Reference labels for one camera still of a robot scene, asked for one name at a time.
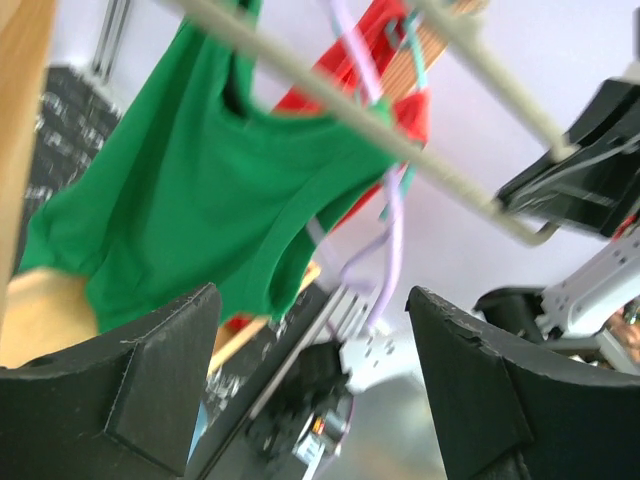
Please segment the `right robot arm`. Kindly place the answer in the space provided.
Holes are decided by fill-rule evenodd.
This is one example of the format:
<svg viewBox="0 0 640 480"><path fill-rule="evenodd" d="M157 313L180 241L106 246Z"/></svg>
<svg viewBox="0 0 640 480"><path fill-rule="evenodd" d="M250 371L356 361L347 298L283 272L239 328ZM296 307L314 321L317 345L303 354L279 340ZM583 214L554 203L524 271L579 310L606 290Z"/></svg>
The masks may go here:
<svg viewBox="0 0 640 480"><path fill-rule="evenodd" d="M594 234L607 245L554 285L497 288L474 310L557 353L638 374L638 362L605 324L639 296L639 76L627 72L605 80L568 136L576 153L562 163L545 153L497 198L507 213Z"/></svg>

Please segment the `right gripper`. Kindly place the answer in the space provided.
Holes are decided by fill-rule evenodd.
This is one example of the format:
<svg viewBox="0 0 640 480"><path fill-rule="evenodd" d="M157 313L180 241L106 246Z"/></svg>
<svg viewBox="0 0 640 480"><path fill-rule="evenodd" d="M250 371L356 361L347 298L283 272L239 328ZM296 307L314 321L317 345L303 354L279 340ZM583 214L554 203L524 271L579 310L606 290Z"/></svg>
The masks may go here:
<svg viewBox="0 0 640 480"><path fill-rule="evenodd" d="M543 157L517 175L497 193L504 209L613 237L639 210L639 146L593 144L638 101L638 84L605 80L567 131L583 149L559 163Z"/></svg>

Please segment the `grey hanger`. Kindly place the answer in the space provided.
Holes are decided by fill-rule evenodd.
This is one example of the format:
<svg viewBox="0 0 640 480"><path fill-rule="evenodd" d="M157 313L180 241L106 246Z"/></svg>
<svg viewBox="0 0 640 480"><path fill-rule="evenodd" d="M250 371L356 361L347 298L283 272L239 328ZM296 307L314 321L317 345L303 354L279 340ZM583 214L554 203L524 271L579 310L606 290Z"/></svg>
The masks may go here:
<svg viewBox="0 0 640 480"><path fill-rule="evenodd" d="M303 66L290 48L259 32L248 14L239 8L226 1L180 1L177 5L208 34L248 57L264 60L371 143L413 165L423 178L450 198L520 242L539 246L557 232L559 226L554 221L533 229L507 213L496 196L485 192L432 147L419 146L407 135L402 125L383 119L370 107L359 106L353 98L336 87L327 74ZM423 22L452 46L455 54L519 123L549 148L554 162L560 163L575 153L576 149L564 131L483 43L477 18L454 14L440 1L416 1L413 5Z"/></svg>

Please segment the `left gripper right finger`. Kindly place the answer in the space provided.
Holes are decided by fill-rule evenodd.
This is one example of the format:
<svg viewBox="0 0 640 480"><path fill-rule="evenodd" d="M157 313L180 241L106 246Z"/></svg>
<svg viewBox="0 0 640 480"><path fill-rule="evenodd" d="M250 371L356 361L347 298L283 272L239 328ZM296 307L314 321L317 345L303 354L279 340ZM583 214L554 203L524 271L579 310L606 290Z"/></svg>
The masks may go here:
<svg viewBox="0 0 640 480"><path fill-rule="evenodd" d="M554 353L420 286L406 310L448 478L638 478L638 376Z"/></svg>

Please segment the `blue tank top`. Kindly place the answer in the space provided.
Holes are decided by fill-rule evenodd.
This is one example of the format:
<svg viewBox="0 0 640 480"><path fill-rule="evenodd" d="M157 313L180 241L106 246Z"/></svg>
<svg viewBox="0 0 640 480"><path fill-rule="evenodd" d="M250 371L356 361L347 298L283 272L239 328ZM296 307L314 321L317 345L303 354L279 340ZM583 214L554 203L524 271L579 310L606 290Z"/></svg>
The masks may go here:
<svg viewBox="0 0 640 480"><path fill-rule="evenodd" d="M201 439L208 428L208 413L204 403L200 403L198 414L194 426L194 432L191 440L191 445L187 457L187 462L190 462L191 457Z"/></svg>

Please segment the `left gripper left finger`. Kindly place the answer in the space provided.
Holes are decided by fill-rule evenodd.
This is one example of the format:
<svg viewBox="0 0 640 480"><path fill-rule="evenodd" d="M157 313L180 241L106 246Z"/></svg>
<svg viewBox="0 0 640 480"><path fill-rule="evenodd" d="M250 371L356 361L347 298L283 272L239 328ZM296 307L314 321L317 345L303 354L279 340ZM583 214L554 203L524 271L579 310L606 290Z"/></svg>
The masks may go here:
<svg viewBox="0 0 640 480"><path fill-rule="evenodd" d="M2 361L2 478L183 478L220 311L208 284L66 349Z"/></svg>

